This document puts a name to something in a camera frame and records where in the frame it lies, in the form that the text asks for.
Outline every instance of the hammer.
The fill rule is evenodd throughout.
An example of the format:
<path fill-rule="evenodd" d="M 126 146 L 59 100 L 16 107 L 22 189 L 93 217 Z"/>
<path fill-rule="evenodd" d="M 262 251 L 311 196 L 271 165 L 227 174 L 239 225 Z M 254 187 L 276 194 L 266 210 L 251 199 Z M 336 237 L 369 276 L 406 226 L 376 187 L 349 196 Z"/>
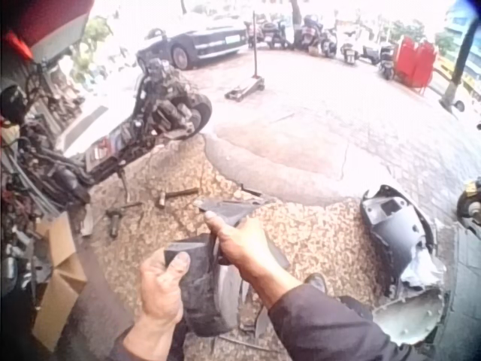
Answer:
<path fill-rule="evenodd" d="M 157 201 L 157 207 L 160 209 L 165 208 L 165 201 L 170 198 L 180 197 L 180 196 L 190 196 L 192 194 L 197 194 L 198 188 L 190 188 L 188 190 L 179 190 L 178 192 L 160 192 L 159 200 Z"/>
<path fill-rule="evenodd" d="M 124 210 L 126 208 L 137 207 L 142 204 L 142 202 L 128 203 L 127 205 L 123 205 L 117 208 L 109 208 L 105 211 L 105 215 L 110 218 L 109 235 L 111 236 L 111 238 L 117 238 L 117 236 L 119 235 L 120 220 L 123 217 Z"/>

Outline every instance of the dark car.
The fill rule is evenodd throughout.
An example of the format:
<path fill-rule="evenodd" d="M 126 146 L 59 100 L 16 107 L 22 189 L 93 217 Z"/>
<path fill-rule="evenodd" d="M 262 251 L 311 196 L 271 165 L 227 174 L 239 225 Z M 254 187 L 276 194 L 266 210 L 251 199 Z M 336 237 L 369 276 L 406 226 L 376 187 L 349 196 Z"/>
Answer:
<path fill-rule="evenodd" d="M 173 31 L 153 29 L 149 32 L 146 44 L 137 52 L 142 69 L 149 60 L 158 57 L 180 70 L 187 70 L 199 60 L 236 53 L 247 43 L 246 27 L 242 23 L 221 20 L 204 21 L 201 26 L 185 20 L 183 23 Z"/>

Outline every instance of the floor jack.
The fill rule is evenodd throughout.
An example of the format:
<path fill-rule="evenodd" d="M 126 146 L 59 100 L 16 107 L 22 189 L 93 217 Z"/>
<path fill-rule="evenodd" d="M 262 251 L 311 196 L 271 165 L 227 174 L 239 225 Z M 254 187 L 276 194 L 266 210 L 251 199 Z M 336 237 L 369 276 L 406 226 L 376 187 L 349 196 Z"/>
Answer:
<path fill-rule="evenodd" d="M 264 78 L 257 75 L 257 36 L 256 36 L 256 12 L 253 12 L 253 27 L 254 27 L 254 75 L 241 85 L 225 94 L 226 99 L 242 101 L 246 96 L 254 93 L 256 90 L 264 90 Z"/>

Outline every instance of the cardboard box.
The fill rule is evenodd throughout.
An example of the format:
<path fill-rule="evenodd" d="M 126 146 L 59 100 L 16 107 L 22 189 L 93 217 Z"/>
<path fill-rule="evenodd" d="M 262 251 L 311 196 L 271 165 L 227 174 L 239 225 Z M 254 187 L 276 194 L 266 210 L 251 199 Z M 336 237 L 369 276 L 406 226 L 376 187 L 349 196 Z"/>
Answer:
<path fill-rule="evenodd" d="M 37 232 L 50 244 L 53 273 L 32 333 L 47 349 L 54 351 L 68 315 L 86 284 L 86 276 L 77 255 L 67 213 L 52 222 L 39 223 Z"/>

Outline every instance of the street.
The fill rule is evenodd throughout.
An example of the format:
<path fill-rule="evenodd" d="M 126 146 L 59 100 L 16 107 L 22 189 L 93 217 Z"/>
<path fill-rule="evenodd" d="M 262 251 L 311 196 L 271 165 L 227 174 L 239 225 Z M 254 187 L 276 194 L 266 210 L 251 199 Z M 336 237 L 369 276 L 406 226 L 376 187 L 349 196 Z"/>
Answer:
<path fill-rule="evenodd" d="M 96 226 L 85 247 L 94 250 L 127 309 L 139 310 L 143 259 L 173 240 L 207 231 L 195 196 L 173 199 L 163 211 L 154 206 L 161 190 L 190 187 L 200 188 L 200 198 L 251 198 L 240 184 L 273 197 L 255 216 L 287 256 L 290 272 L 302 280 L 321 272 L 330 294 L 375 306 L 381 302 L 382 266 L 363 227 L 359 200 L 370 187 L 398 183 L 430 217 L 451 285 L 455 245 L 449 235 L 463 184 L 481 169 L 481 134 L 433 99 L 387 82 L 375 66 L 299 52 L 261 49 L 265 90 L 238 103 L 225 99 L 253 69 L 253 55 L 245 51 L 185 73 L 212 101 L 211 121 L 203 137 L 155 149 L 126 169 L 132 199 L 144 206 L 127 212 L 114 241 L 103 214 L 122 202 L 122 184 L 111 177 L 92 191 Z M 252 295 L 241 321 L 252 321 L 259 307 Z M 283 350 L 272 328 L 259 340 L 239 330 L 229 335 Z M 186 359 L 288 357 L 223 340 L 211 354 L 209 340 L 189 336 Z"/>

